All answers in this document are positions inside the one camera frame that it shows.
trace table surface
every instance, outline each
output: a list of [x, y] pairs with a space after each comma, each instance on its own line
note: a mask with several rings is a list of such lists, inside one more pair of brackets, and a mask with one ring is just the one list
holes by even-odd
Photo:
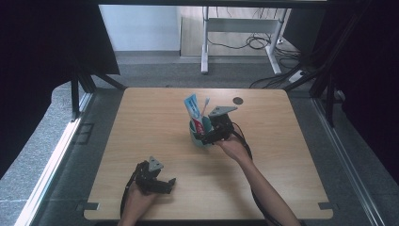
[[278, 89], [127, 89], [120, 103], [88, 202], [88, 219], [118, 219], [124, 186], [136, 164], [154, 156], [164, 164], [158, 180], [176, 177], [143, 219], [263, 218], [244, 173], [217, 146], [199, 148], [189, 135], [184, 98], [196, 93], [206, 114], [217, 105], [243, 130], [254, 162], [298, 218], [332, 218], [326, 192], [312, 161], [287, 94]]

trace forearm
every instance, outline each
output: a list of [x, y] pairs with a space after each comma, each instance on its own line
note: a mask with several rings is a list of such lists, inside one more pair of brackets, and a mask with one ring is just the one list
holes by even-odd
[[138, 217], [140, 216], [137, 212], [137, 208], [134, 207], [132, 198], [128, 198], [125, 204], [123, 215], [120, 218], [118, 226], [135, 226]]
[[300, 225], [293, 211], [263, 177], [251, 159], [237, 161], [264, 210], [284, 226]]

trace metal bar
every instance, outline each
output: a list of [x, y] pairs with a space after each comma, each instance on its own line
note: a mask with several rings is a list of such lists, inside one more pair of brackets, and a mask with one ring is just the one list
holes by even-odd
[[203, 16], [203, 38], [202, 38], [202, 52], [200, 58], [200, 72], [203, 74], [208, 73], [208, 21], [209, 21], [209, 8], [202, 8]]
[[79, 111], [79, 81], [77, 78], [77, 71], [72, 72], [71, 78], [71, 99], [72, 99], [72, 118], [75, 121], [80, 114]]
[[210, 18], [208, 32], [272, 33], [276, 32], [278, 20]]
[[[92, 97], [92, 94], [85, 93], [83, 96], [80, 106], [81, 111], [85, 112], [86, 108], [88, 107], [88, 103]], [[77, 118], [75, 121], [71, 121], [67, 124], [64, 133], [62, 134], [61, 139], [56, 145], [56, 148], [53, 151], [49, 161], [47, 162], [46, 167], [43, 170], [38, 182], [36, 183], [35, 187], [33, 188], [32, 193], [30, 194], [29, 199], [26, 201], [23, 211], [21, 212], [20, 216], [18, 217], [15, 225], [18, 226], [28, 226], [32, 223], [35, 215], [38, 212], [39, 206], [41, 201], [44, 198], [50, 184], [53, 181], [54, 176], [56, 175], [56, 171], [63, 159], [65, 152], [67, 151], [72, 137], [79, 127], [79, 124], [82, 120], [82, 115]]]
[[[42, 0], [54, 3], [54, 0]], [[140, 6], [196, 6], [196, 7], [237, 7], [237, 8], [356, 8], [357, 0], [309, 1], [309, 0], [59, 0], [60, 4], [74, 5], [140, 5]]]
[[320, 101], [314, 98], [312, 98], [311, 100], [317, 111], [319, 119], [323, 124], [323, 127], [326, 129], [327, 134], [332, 141], [332, 144], [334, 146], [334, 151], [337, 154], [343, 166], [343, 169], [346, 172], [346, 175], [348, 176], [348, 179], [359, 198], [359, 201], [361, 203], [361, 206], [363, 207], [363, 210], [367, 218], [370, 220], [373, 226], [385, 225], [382, 217], [379, 214], [379, 211], [375, 205], [373, 198], [371, 197], [364, 183], [361, 181], [361, 178], [359, 177], [359, 174], [356, 171], [355, 166], [352, 163], [352, 160], [350, 159], [345, 147], [343, 146], [340, 137], [338, 136], [335, 129], [329, 125], [328, 121], [324, 117], [325, 112], [324, 108], [320, 104]]
[[105, 82], [109, 83], [110, 85], [114, 86], [116, 89], [125, 90], [127, 88], [123, 86], [123, 84], [117, 82], [116, 80], [112, 79], [106, 74], [96, 73], [96, 76], [103, 79]]

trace wire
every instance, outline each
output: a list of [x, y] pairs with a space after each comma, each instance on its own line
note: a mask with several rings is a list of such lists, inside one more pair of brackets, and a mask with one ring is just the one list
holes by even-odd
[[249, 88], [252, 89], [252, 88], [254, 88], [255, 85], [257, 85], [261, 82], [264, 82], [264, 81], [269, 81], [269, 82], [267, 83], [266, 86], [263, 86], [262, 89], [277, 88], [282, 83], [284, 83], [288, 77], [294, 75], [294, 73], [296, 73], [301, 67], [302, 67], [302, 64], [298, 63], [295, 67], [293, 67], [289, 72], [287, 72], [285, 74], [275, 75], [272, 77], [266, 77], [266, 78], [256, 80], [255, 82], [251, 83]]
[[[212, 41], [209, 40], [209, 39], [208, 39], [208, 41], [209, 41], [211, 44], [213, 44], [213, 45], [220, 45], [220, 46], [223, 46], [223, 47], [226, 47], [226, 48], [230, 48], [230, 49], [242, 49], [242, 48], [245, 48], [245, 47], [249, 46], [251, 49], [254, 49], [254, 50], [262, 50], [262, 49], [264, 49], [264, 47], [266, 47], [266, 45], [270, 44], [270, 40], [269, 40], [269, 39], [263, 38], [263, 37], [260, 37], [260, 36], [255, 36], [255, 33], [251, 34], [251, 35], [247, 38], [246, 44], [245, 44], [245, 45], [238, 46], [238, 47], [229, 46], [229, 45], [222, 44], [222, 43], [215, 43], [215, 42], [212, 42]], [[253, 45], [252, 42], [254, 42], [254, 41], [256, 41], [257, 43], [259, 43], [260, 46], [259, 46], [259, 45], [258, 45], [258, 46]]]
[[[227, 13], [229, 13], [229, 8], [226, 8]], [[231, 18], [231, 14], [229, 13], [230, 18]]]

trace cup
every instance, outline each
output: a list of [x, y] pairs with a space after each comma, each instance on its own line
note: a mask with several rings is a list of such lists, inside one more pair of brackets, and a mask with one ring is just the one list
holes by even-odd
[[[202, 124], [203, 124], [203, 127], [204, 127], [204, 129], [205, 129], [205, 134], [207, 134], [207, 133], [209, 133], [210, 131], [212, 131], [213, 130], [213, 127], [212, 127], [212, 124], [211, 124], [211, 120], [209, 120], [209, 118], [208, 117], [202, 117]], [[196, 146], [198, 146], [198, 147], [209, 147], [209, 146], [211, 146], [212, 144], [202, 144], [202, 141], [200, 140], [200, 139], [196, 139], [195, 137], [194, 137], [194, 134], [196, 133], [196, 128], [195, 128], [195, 126], [194, 126], [194, 124], [193, 124], [193, 122], [192, 121], [190, 121], [190, 136], [191, 136], [191, 140], [193, 140], [193, 143], [196, 145]]]

